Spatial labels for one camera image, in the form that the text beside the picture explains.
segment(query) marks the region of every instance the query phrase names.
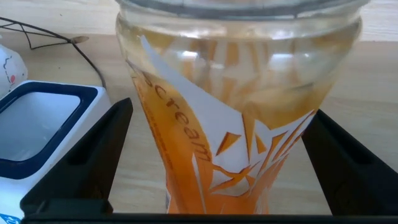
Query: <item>label inside jar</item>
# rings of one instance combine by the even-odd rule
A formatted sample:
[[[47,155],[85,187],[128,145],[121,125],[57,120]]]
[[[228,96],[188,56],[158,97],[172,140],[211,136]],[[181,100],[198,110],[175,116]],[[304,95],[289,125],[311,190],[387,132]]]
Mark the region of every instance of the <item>label inside jar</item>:
[[[174,70],[147,39],[157,76],[129,65],[167,173],[169,213],[268,213],[267,193],[316,108],[270,129]]]

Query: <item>white container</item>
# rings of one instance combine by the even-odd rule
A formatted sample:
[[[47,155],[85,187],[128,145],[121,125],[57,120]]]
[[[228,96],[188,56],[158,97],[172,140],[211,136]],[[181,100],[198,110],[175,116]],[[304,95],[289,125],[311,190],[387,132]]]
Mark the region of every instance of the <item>white container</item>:
[[[20,201],[111,107],[106,90],[21,83],[0,100],[0,223],[18,223]]]

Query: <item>glass jar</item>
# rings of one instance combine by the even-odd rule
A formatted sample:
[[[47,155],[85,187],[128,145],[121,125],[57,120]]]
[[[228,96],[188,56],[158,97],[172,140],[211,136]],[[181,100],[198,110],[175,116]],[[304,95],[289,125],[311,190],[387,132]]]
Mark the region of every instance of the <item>glass jar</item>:
[[[169,213],[267,213],[358,38],[364,0],[118,0]]]

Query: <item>light wood surface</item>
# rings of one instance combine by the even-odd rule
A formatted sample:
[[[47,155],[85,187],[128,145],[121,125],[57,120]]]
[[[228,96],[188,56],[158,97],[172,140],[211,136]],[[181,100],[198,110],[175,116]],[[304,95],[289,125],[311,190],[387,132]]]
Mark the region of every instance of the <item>light wood surface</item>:
[[[0,43],[22,55],[30,79],[100,84],[96,73],[72,46],[30,51],[23,34],[2,35]],[[46,37],[32,39],[34,45],[50,42]],[[164,168],[115,36],[92,35],[79,46],[103,71],[111,100],[130,97],[134,105],[111,203],[118,212],[165,212]],[[395,170],[398,170],[397,62],[398,43],[359,43],[344,65],[344,75],[322,104],[327,114]],[[271,213],[330,213],[301,141],[271,190],[270,206]]]
[[[118,11],[115,0],[0,1],[1,17],[69,34],[114,34]],[[397,0],[372,0],[362,11],[362,40],[398,40],[397,11]]]

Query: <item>wire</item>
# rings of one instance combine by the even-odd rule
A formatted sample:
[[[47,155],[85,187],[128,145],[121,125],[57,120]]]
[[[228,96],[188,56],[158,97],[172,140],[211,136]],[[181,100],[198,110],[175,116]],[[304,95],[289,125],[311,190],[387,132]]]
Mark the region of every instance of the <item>wire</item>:
[[[103,74],[97,68],[97,66],[95,66],[95,64],[77,46],[78,42],[76,41],[77,40],[76,37],[69,39],[69,38],[64,37],[64,36],[62,36],[60,34],[56,34],[54,32],[51,32],[49,30],[42,29],[42,28],[39,28],[39,27],[36,27],[36,26],[32,26],[32,25],[29,25],[29,24],[26,24],[26,23],[23,23],[23,22],[18,22],[18,21],[12,20],[12,19],[4,18],[4,17],[0,17],[0,21],[9,22],[9,24],[1,25],[0,29],[23,32],[25,34],[25,36],[26,36],[26,39],[27,39],[28,44],[29,44],[29,48],[31,50],[35,50],[35,49],[39,49],[39,48],[43,48],[43,47],[55,46],[55,45],[72,44],[72,46],[76,49],[76,51],[79,52],[79,54],[91,65],[91,67],[93,67],[94,71],[97,73],[99,79],[101,80],[102,86],[104,88],[106,88],[106,81],[104,79]],[[13,25],[19,25],[21,27],[21,30],[10,28],[10,26],[13,26]],[[29,31],[26,31],[24,27],[35,29],[35,30],[44,32],[45,34],[42,34],[42,33],[39,33],[39,32],[29,32]],[[46,36],[46,37],[53,37],[53,38],[56,38],[56,39],[62,39],[62,40],[64,40],[64,42],[55,43],[55,44],[45,44],[45,45],[40,45],[40,46],[37,46],[37,47],[32,47],[32,42],[30,41],[28,34],[41,35],[41,36]]]

